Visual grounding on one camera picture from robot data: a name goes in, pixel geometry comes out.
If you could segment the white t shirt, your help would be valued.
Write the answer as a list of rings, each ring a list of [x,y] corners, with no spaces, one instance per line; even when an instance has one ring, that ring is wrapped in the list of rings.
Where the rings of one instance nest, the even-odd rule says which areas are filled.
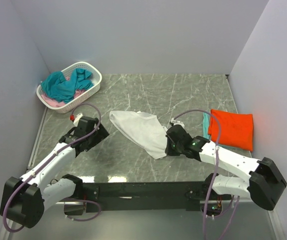
[[[155,160],[166,157],[166,127],[156,115],[147,112],[113,110],[111,123],[130,141],[144,149]]]

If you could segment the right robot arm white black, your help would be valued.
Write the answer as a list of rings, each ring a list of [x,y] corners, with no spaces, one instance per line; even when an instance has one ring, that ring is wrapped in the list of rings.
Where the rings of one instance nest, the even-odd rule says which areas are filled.
[[[204,137],[191,137],[181,125],[171,126],[166,131],[166,138],[168,156],[184,155],[232,174],[212,174],[206,178],[203,195],[207,199],[213,200],[218,195],[239,196],[272,211],[287,187],[285,178],[270,158],[246,157],[216,146]]]

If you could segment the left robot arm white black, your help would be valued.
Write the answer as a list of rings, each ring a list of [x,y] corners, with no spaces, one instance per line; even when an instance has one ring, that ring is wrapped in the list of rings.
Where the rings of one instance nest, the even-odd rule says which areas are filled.
[[[65,199],[84,202],[81,178],[66,174],[56,183],[51,181],[66,164],[108,136],[99,118],[82,116],[38,165],[21,177],[10,177],[5,182],[0,204],[3,223],[12,220],[22,227],[32,228],[56,203]]]

